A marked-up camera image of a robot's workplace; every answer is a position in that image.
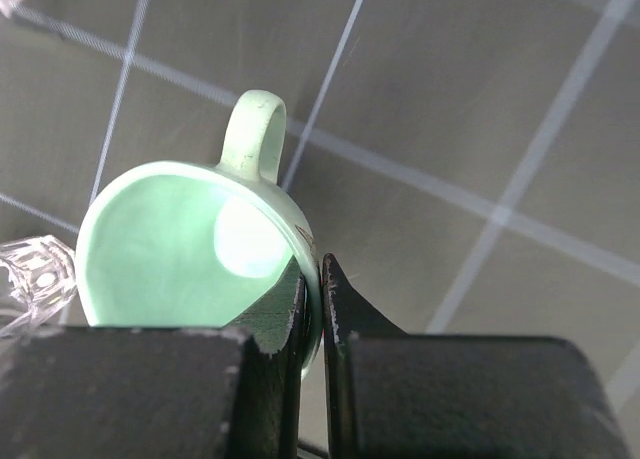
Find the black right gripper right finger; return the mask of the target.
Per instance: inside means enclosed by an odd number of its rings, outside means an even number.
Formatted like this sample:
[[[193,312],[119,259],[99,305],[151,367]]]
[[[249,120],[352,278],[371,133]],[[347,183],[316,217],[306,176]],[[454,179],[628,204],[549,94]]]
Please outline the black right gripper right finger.
[[[333,458],[627,458],[586,355],[554,336],[409,334],[322,261]]]

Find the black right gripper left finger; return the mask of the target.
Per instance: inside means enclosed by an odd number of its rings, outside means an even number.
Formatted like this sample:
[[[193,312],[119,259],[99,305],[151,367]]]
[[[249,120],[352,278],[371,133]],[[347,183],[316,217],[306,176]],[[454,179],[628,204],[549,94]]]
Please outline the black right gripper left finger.
[[[222,328],[42,326],[1,354],[5,458],[293,458],[305,282]]]

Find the small clear glass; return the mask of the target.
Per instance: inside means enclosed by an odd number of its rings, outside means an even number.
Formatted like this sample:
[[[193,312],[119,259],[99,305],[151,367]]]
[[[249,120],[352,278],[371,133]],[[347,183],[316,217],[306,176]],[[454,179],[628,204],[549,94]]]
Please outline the small clear glass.
[[[53,235],[1,244],[1,338],[47,322],[76,296],[74,251]]]

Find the mint green mug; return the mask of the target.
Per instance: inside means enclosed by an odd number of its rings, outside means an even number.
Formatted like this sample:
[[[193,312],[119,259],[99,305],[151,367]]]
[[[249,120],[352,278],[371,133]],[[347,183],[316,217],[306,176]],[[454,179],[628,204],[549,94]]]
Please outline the mint green mug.
[[[283,100],[243,93],[214,166],[156,161],[111,181],[79,229],[76,283],[93,327],[223,327],[288,268],[306,283],[302,365],[322,335],[321,277],[307,218],[278,186]]]

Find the black grid mat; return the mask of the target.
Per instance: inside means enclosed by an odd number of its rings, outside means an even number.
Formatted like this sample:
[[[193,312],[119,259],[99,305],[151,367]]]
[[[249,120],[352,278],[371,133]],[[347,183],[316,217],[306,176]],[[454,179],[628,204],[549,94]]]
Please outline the black grid mat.
[[[577,343],[639,423],[639,0],[23,0],[1,18],[1,233],[72,236],[131,166],[289,111],[281,181],[415,332]]]

